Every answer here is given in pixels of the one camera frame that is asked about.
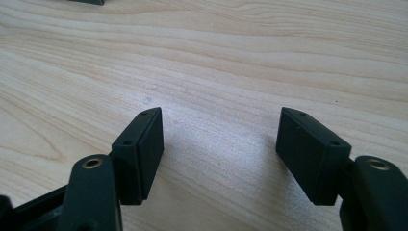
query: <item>wood grain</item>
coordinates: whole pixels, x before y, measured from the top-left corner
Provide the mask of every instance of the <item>wood grain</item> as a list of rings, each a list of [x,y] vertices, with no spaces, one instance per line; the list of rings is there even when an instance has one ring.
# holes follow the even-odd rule
[[[408,175],[408,2],[0,1],[0,193],[23,204],[162,107],[125,230],[341,230],[277,157],[281,107]]]

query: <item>black object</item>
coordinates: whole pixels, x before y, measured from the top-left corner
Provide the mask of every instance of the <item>black object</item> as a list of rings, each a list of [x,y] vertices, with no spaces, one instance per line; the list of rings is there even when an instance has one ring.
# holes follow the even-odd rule
[[[0,230],[122,230],[120,204],[140,205],[164,151],[162,110],[138,114],[107,155],[78,161],[67,186],[13,209],[0,196]]]
[[[82,3],[89,3],[93,5],[103,6],[105,4],[105,0],[69,0],[71,2],[82,2]]]
[[[408,181],[390,162],[348,157],[351,146],[311,116],[282,108],[276,152],[315,205],[343,199],[344,230],[408,230]]]

